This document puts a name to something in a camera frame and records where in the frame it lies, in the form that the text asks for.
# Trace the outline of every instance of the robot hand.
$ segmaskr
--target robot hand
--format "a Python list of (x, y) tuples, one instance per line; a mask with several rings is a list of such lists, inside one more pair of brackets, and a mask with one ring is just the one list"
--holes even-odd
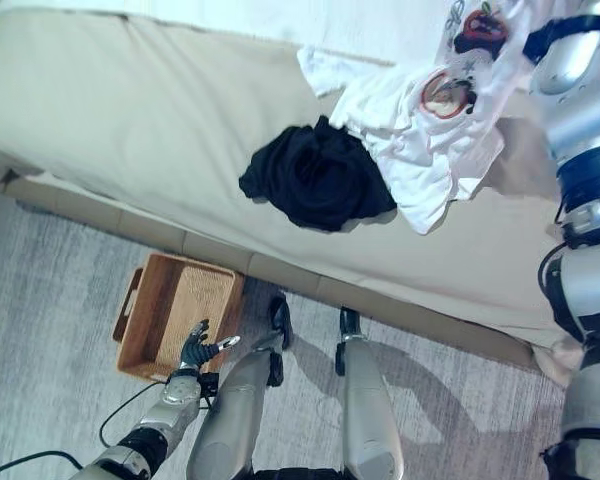
[[(204, 344), (209, 321), (197, 324), (185, 341), (180, 366), (170, 375), (156, 404), (117, 445), (108, 448), (72, 480), (150, 480), (178, 446), (187, 427), (197, 418), (203, 388), (217, 390), (217, 374), (201, 374), (200, 368), (223, 350), (240, 341), (228, 337)], [(215, 380), (209, 386), (208, 376)]]
[(182, 346), (180, 369), (194, 368), (199, 370), (203, 364), (240, 341), (240, 337), (234, 336), (227, 337), (212, 345), (203, 345), (202, 342), (207, 339), (205, 333), (207, 330), (209, 330), (209, 320), (203, 320), (191, 331), (189, 338)]

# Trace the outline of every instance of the printed graphic on shirt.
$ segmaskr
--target printed graphic on shirt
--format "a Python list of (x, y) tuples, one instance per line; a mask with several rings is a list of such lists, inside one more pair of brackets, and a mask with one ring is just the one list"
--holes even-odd
[(456, 53), (483, 49), (495, 61), (509, 35), (507, 26), (498, 18), (498, 14), (499, 11), (492, 11), (489, 2), (483, 2), (480, 10), (467, 15), (462, 32), (453, 41)]
[(477, 99), (473, 77), (467, 79), (448, 78), (447, 74), (442, 72), (424, 86), (420, 104), (427, 112), (446, 120), (463, 111), (471, 114)]

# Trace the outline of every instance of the wicker basket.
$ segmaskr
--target wicker basket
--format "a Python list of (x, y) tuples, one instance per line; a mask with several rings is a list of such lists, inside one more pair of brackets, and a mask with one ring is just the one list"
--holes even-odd
[[(180, 363), (191, 329), (209, 319), (209, 342), (238, 328), (244, 277), (226, 268), (187, 258), (151, 254), (136, 270), (116, 322), (118, 370), (164, 381)], [(206, 366), (218, 371), (222, 355)]]

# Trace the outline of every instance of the floor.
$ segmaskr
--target floor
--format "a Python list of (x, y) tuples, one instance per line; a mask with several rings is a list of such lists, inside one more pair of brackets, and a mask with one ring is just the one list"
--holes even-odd
[[(0, 196), (0, 464), (45, 449), (83, 463), (99, 454), (97, 429), (143, 384), (116, 372), (111, 329), (132, 271), (151, 250)], [(266, 328), (275, 285), (245, 287), (235, 362)], [(297, 341), (285, 383), (266, 397), (256, 469), (339, 467), (334, 373), (338, 310), (287, 292)], [(538, 453), (557, 439), (563, 390), (549, 379), (364, 319), (400, 427), (410, 480), (545, 478)], [(116, 417), (119, 439), (155, 399)], [(157, 479), (184, 479), (196, 429)], [(68, 479), (70, 465), (41, 459), (0, 480)]]

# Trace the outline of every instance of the bed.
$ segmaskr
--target bed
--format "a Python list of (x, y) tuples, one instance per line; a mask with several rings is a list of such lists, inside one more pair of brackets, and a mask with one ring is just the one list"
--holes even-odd
[(237, 182), (255, 150), (337, 101), (315, 97), (298, 48), (143, 15), (3, 11), (0, 180), (21, 178), (0, 190), (496, 359), (531, 366), (531, 346), (562, 375), (564, 334), (535, 282), (557, 243), (556, 185), (524, 93), (479, 191), (432, 233), (394, 218), (325, 234)]

